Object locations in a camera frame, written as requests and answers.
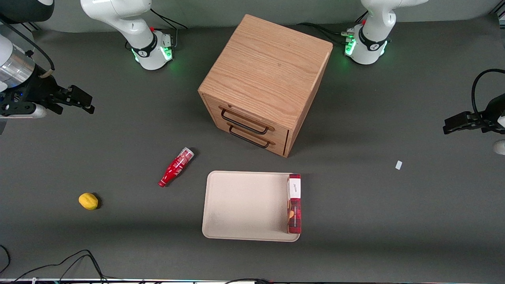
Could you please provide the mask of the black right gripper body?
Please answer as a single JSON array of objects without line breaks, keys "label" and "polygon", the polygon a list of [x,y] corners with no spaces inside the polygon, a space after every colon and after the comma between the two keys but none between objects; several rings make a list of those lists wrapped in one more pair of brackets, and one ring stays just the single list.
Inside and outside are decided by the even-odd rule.
[{"label": "black right gripper body", "polygon": [[58,103],[54,97],[62,87],[53,76],[40,78],[39,73],[36,67],[27,81],[1,92],[2,117],[45,117],[51,112],[47,103]]}]

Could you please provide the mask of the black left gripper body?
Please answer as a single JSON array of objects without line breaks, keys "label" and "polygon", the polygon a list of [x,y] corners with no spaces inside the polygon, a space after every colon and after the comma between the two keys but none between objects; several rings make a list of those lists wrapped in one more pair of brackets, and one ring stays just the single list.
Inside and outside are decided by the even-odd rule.
[{"label": "black left gripper body", "polygon": [[500,135],[505,134],[505,128],[498,119],[504,115],[505,111],[505,94],[499,95],[492,99],[484,111],[479,112],[484,126],[481,128],[482,133],[494,132]]}]

